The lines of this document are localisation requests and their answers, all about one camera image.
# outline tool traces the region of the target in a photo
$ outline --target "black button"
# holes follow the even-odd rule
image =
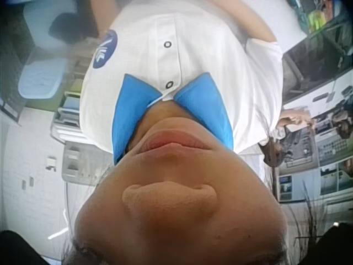
[[[164,43],[164,47],[166,47],[166,48],[170,48],[171,46],[172,46],[172,43],[170,41],[166,41]]]
[[[169,82],[165,85],[165,88],[166,88],[166,89],[169,89],[169,88],[171,88],[173,85],[174,85],[174,82],[173,82],[173,81],[169,81]]]

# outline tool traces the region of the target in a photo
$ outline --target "circular logo patch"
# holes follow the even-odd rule
[[[98,69],[105,65],[113,55],[117,46],[117,34],[109,30],[102,43],[98,46],[94,55],[93,68]]]

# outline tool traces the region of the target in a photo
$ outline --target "blue collar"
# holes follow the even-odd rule
[[[125,75],[113,120],[113,155],[117,164],[147,107],[161,97],[160,91],[149,84]],[[174,101],[188,110],[227,148],[233,150],[233,132],[222,97],[209,73],[204,73],[187,84]]]

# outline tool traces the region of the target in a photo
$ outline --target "lips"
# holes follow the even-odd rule
[[[138,153],[161,149],[168,146],[172,148],[188,147],[189,149],[210,150],[211,148],[200,139],[177,130],[164,130],[151,135],[145,140]]]

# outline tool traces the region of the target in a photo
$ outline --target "white wall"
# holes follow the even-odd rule
[[[67,227],[61,164],[64,146],[50,137],[53,113],[25,108],[20,126],[10,126],[4,151],[4,226],[19,233],[41,255],[61,258],[66,235],[47,237]],[[48,156],[57,159],[57,170],[48,171]],[[30,187],[29,177],[34,178]],[[22,190],[26,181],[26,190]]]

